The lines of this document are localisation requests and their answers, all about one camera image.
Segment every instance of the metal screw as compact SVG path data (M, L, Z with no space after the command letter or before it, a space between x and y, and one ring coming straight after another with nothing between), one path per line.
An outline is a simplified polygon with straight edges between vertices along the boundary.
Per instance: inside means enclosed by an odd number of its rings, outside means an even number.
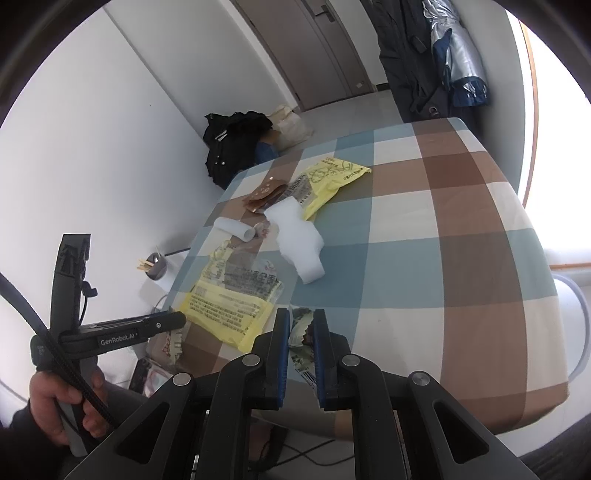
M413 375L413 382L421 387L428 385L431 378L425 372L417 372Z
M245 364L247 367L254 367L255 365L258 365L260 361L261 357L254 353L249 353L248 355L242 357L242 363Z
M185 372L176 374L173 377L173 384L175 384L177 387L183 387L184 385L187 385L190 381L191 375L186 374Z
M357 355L345 355L341 361L347 367L356 367L361 362Z

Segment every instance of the brown door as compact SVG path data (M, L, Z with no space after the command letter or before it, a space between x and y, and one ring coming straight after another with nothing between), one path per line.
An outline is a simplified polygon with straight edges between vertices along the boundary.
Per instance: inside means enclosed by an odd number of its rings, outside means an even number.
M372 91L349 37L322 0L236 0L304 110Z

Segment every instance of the white paper roll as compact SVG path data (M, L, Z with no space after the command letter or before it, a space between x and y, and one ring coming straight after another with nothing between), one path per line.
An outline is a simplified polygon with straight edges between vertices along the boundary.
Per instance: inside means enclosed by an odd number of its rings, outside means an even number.
M213 223L213 226L237 236L243 242L249 242L255 236L255 229L253 227L238 220L232 220L231 218L218 217Z

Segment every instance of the chopsticks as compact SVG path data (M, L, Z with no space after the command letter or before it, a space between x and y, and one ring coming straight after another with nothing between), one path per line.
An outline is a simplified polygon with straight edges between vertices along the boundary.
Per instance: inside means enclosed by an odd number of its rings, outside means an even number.
M154 264L152 262L149 262L148 260L139 259L138 270L141 270L142 272L149 272L153 266Z

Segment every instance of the black sleeve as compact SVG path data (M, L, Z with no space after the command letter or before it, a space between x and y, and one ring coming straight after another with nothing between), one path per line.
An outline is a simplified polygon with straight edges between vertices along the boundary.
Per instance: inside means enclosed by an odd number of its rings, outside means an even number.
M57 447L33 420L30 406L16 412L7 429L0 427L0 471L3 478L53 480L68 447Z

